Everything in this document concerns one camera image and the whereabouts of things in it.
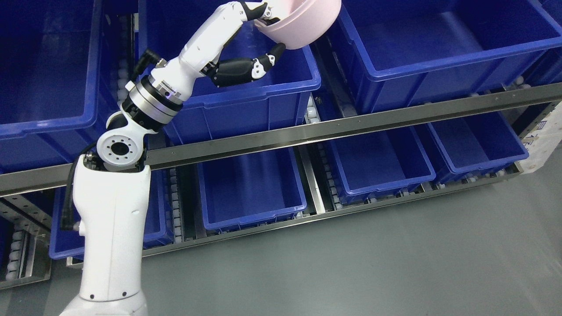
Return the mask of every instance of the black cable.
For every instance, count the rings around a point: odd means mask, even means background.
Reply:
[[[65,202],[62,207],[61,214],[61,229],[63,231],[71,231],[74,229],[74,209],[72,209],[72,189],[74,187],[74,172],[76,171],[76,166],[82,155],[85,155],[88,151],[92,150],[98,142],[95,141],[84,148],[76,160],[72,163],[70,167],[69,176],[66,179],[66,192],[65,192]]]

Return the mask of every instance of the mounting hole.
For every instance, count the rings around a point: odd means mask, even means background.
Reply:
[[[111,151],[118,156],[124,156],[129,151],[129,146],[125,143],[115,143],[111,146]]]

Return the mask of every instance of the robotic hand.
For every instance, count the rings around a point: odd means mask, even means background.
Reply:
[[[99,157],[86,154],[91,149],[87,148],[69,176],[62,227],[76,228],[70,207],[74,199],[85,254],[80,293],[61,316],[148,314],[140,283],[151,176],[150,167],[144,166],[144,136],[156,134],[174,118],[191,96],[197,78],[207,76],[218,87],[262,78],[281,57],[284,44],[254,59],[219,61],[219,57],[244,22],[279,21],[274,11],[267,2],[229,2],[199,28],[178,57],[167,62],[151,51],[143,54],[132,80],[148,64],[156,67],[140,82],[127,84],[129,95],[97,141]],[[137,168],[129,173],[109,172],[104,163]]]

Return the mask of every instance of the silver metal ring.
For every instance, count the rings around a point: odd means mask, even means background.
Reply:
[[[160,111],[156,106],[151,104],[149,100],[145,99],[138,90],[138,86],[129,93],[129,97],[141,111],[159,123],[168,124],[174,118],[174,115],[168,115]]]
[[[141,93],[141,95],[148,100],[148,102],[150,102],[150,104],[154,105],[155,108],[157,108],[158,110],[160,110],[160,112],[168,114],[170,116],[176,116],[178,114],[177,111],[174,111],[172,109],[170,109],[169,107],[163,105],[162,103],[160,103],[160,101],[158,101],[158,99],[156,99],[153,95],[150,94],[150,92],[148,92],[144,86],[142,85],[142,83],[138,83],[137,84],[137,90],[139,90],[139,92]]]
[[[179,99],[182,94],[174,91],[172,87],[170,87],[166,82],[161,82],[158,86],[155,86],[154,82],[156,82],[156,79],[154,79],[153,76],[148,76],[148,82],[150,82],[150,85],[152,85],[154,89],[156,89],[160,93],[160,95],[162,95],[166,99],[177,105],[183,104],[183,101]]]

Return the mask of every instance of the robot finger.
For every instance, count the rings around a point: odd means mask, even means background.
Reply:
[[[207,73],[207,76],[217,87],[254,82],[263,78],[275,66],[284,51],[285,44],[279,43],[269,53],[258,58],[235,58],[220,61]]]

